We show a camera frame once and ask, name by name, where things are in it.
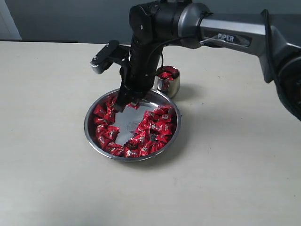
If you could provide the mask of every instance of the tabletop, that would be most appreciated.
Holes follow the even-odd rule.
[[[167,47],[182,127],[156,158],[121,163],[84,134],[119,67],[100,44],[0,42],[1,226],[283,226],[301,221],[301,127],[255,56]]]

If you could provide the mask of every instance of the piper logo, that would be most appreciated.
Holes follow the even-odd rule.
[[[229,42],[234,42],[234,36],[232,35],[227,35],[227,34],[221,34],[219,33],[217,35],[218,39],[224,40],[224,41],[229,41]]]

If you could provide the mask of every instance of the small metal cup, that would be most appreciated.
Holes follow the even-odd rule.
[[[163,72],[171,73],[174,80],[168,81],[159,78],[158,76]],[[180,89],[180,71],[172,66],[164,66],[163,68],[158,68],[156,71],[153,89],[164,93],[169,98],[175,97]]]

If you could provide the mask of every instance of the bowl rim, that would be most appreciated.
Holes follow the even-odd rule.
[[[100,154],[108,157],[108,158],[111,158],[111,159],[114,159],[114,160],[119,160],[119,161],[124,161],[124,162],[134,162],[134,161],[143,161],[143,160],[146,160],[146,159],[150,159],[160,153],[162,153],[164,150],[166,150],[174,141],[175,139],[177,138],[178,134],[179,134],[179,131],[180,131],[180,128],[181,128],[181,114],[180,114],[180,111],[179,111],[179,108],[177,107],[177,105],[174,103],[174,101],[172,99],[170,99],[167,95],[163,94],[162,92],[158,91],[158,90],[154,90],[154,89],[151,89],[150,92],[154,92],[154,93],[157,93],[159,95],[161,95],[162,97],[164,97],[173,107],[174,107],[174,110],[175,110],[175,113],[176,113],[176,116],[177,116],[177,128],[174,132],[174,135],[173,137],[170,139],[170,141],[164,146],[162,147],[161,149],[159,149],[157,152],[155,153],[152,153],[152,154],[149,154],[147,156],[142,156],[142,157],[139,157],[139,158],[126,158],[126,157],[119,157],[119,156],[115,156],[115,155],[112,155],[106,151],[104,151],[103,149],[101,149],[100,147],[98,147],[92,140],[90,134],[89,134],[89,131],[88,131],[88,119],[92,113],[92,111],[94,110],[96,104],[103,98],[105,98],[106,96],[112,94],[112,93],[116,93],[117,91],[119,91],[119,89],[114,89],[104,95],[102,95],[100,98],[98,98],[96,101],[94,101],[94,103],[90,106],[86,116],[85,116],[85,121],[84,121],[84,130],[85,130],[85,135],[86,135],[86,138],[89,142],[89,144],[97,151],[99,152]]]

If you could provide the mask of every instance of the stainless steel plate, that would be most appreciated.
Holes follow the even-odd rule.
[[[93,123],[93,116],[92,112],[95,109],[97,104],[103,104],[108,98],[115,97],[118,94],[119,89],[113,90],[102,97],[100,97],[98,100],[96,100],[90,109],[87,112],[86,118],[85,118],[85,134],[86,137],[90,143],[90,145],[99,153],[103,154],[106,157],[120,160],[120,161],[142,161],[149,158],[154,157],[157,154],[162,153],[164,150],[166,150],[176,139],[178,136],[180,127],[181,127],[181,115],[179,112],[178,107],[175,105],[175,103],[166,95],[162,94],[159,91],[151,90],[148,92],[148,94],[145,96],[145,99],[140,102],[140,107],[135,110],[132,107],[126,107],[123,111],[123,113],[117,113],[115,118],[115,126],[118,126],[120,128],[120,133],[118,134],[118,137],[116,139],[116,143],[123,145],[125,144],[130,138],[133,137],[133,132],[136,130],[138,124],[143,119],[143,114],[147,110],[154,110],[159,105],[172,105],[174,108],[172,109],[173,114],[176,115],[176,119],[173,122],[176,125],[176,130],[171,138],[171,140],[160,150],[157,152],[139,157],[139,158],[125,158],[125,157],[118,157],[112,154],[107,153],[106,151],[102,150],[97,143],[95,143],[92,139],[93,136],[95,136],[95,128],[96,126]]]

